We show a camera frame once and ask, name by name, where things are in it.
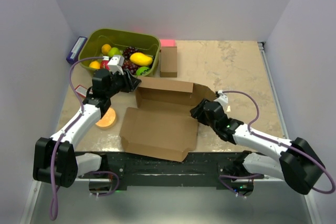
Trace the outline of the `orange round sponge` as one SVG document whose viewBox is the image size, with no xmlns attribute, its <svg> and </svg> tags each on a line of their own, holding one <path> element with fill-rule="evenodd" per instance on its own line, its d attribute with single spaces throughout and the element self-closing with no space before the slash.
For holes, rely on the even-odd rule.
<svg viewBox="0 0 336 224">
<path fill-rule="evenodd" d="M 113 108 L 108 108 L 105 115 L 95 124 L 96 127 L 107 130 L 113 127 L 117 122 L 117 114 Z"/>
</svg>

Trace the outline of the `large cardboard box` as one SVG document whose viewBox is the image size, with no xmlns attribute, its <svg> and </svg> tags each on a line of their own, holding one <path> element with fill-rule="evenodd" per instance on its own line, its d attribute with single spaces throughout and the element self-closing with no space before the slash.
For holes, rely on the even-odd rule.
<svg viewBox="0 0 336 224">
<path fill-rule="evenodd" d="M 141 77 L 136 108 L 127 108 L 120 137 L 125 152 L 182 162 L 196 149 L 198 122 L 190 110 L 203 99 L 213 101 L 209 87 L 165 78 Z"/>
</svg>

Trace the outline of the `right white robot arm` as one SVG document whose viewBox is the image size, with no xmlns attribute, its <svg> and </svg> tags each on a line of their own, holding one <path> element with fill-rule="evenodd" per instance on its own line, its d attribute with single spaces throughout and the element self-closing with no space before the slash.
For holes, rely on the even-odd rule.
<svg viewBox="0 0 336 224">
<path fill-rule="evenodd" d="M 239 178 L 250 174 L 269 175 L 284 180 L 294 191 L 306 195 L 325 168 L 310 144 L 253 131 L 242 121 L 229 118 L 218 101 L 203 99 L 190 110 L 191 117 L 209 126 L 223 141 L 254 149 L 234 165 Z"/>
</svg>

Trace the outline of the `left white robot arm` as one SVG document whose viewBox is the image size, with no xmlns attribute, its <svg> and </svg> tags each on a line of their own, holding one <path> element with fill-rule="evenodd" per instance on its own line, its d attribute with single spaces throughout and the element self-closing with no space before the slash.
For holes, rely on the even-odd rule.
<svg viewBox="0 0 336 224">
<path fill-rule="evenodd" d="M 133 92 L 140 85 L 126 70 L 112 73 L 107 69 L 94 72 L 91 92 L 82 101 L 75 116 L 49 138 L 41 137 L 35 144 L 33 179 L 68 188 L 75 179 L 87 173 L 97 178 L 108 174 L 109 165 L 99 154 L 76 155 L 75 148 L 92 126 L 106 114 L 111 98 L 119 92 Z"/>
</svg>

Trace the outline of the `red rectangular packet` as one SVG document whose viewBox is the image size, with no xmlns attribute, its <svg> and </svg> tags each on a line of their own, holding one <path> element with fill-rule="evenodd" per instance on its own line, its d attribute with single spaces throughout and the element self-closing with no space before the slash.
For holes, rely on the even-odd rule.
<svg viewBox="0 0 336 224">
<path fill-rule="evenodd" d="M 83 87 L 82 85 L 78 85 L 76 88 L 75 88 L 75 92 L 80 95 L 81 97 L 85 98 L 86 95 L 87 95 L 87 91 L 88 89 Z"/>
</svg>

